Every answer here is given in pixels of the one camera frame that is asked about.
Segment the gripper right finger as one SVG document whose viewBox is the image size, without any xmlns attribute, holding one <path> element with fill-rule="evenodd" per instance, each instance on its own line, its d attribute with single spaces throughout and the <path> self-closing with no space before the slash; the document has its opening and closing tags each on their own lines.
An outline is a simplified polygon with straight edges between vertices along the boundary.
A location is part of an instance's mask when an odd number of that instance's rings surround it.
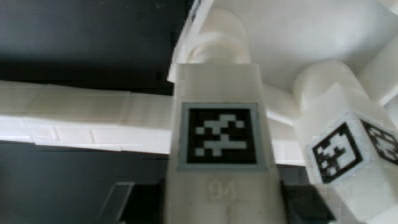
<svg viewBox="0 0 398 224">
<path fill-rule="evenodd" d="M 281 184 L 288 224 L 329 224 L 336 217 L 311 185 Z"/>
</svg>

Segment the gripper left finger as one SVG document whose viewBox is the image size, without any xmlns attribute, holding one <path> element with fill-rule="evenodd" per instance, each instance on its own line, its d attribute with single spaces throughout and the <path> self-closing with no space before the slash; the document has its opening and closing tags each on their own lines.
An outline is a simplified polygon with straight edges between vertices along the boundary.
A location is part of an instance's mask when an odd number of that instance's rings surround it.
<svg viewBox="0 0 398 224">
<path fill-rule="evenodd" d="M 110 188 L 96 224 L 164 224 L 164 184 L 117 182 Z"/>
</svg>

